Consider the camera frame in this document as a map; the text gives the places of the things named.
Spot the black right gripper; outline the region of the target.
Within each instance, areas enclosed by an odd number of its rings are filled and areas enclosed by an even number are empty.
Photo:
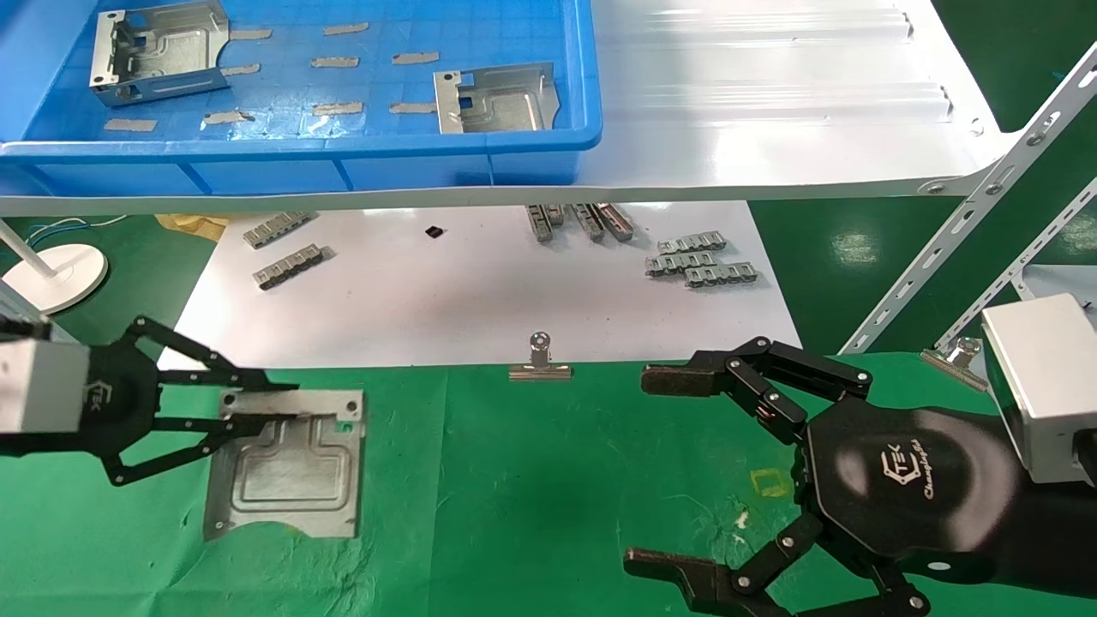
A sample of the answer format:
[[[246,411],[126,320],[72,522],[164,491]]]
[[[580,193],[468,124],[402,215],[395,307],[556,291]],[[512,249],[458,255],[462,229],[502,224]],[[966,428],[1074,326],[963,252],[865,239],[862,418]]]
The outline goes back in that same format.
[[[714,616],[791,614],[768,587],[816,545],[870,577],[877,593],[806,616],[926,616],[930,602],[902,572],[955,584],[992,581],[1025,479],[1003,423],[940,407],[882,410],[862,401],[871,383],[861,368],[765,337],[733,350],[698,350],[683,364],[645,366],[647,394],[726,395],[776,440],[803,441],[806,507],[816,517],[800,515],[740,569],[630,548],[624,571],[669,582],[690,612]],[[840,402],[807,422],[779,384]]]

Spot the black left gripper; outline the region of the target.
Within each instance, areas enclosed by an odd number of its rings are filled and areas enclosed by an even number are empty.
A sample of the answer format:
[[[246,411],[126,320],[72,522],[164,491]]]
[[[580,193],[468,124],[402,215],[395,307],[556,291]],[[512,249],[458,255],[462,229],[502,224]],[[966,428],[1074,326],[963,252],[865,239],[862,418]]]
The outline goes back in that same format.
[[[154,417],[159,410],[159,384],[226,386],[244,392],[295,391],[299,385],[270,381],[263,368],[236,366],[222,354],[144,315],[127,327],[128,341],[142,338],[186,356],[204,369],[160,370],[132,343],[91,348],[81,438],[86,452],[103,458],[103,468],[114,487],[192,464],[234,439],[259,436],[272,422],[297,418],[295,414],[236,414],[224,419]],[[126,465],[121,453],[150,431],[199,433],[203,438],[194,446]]]

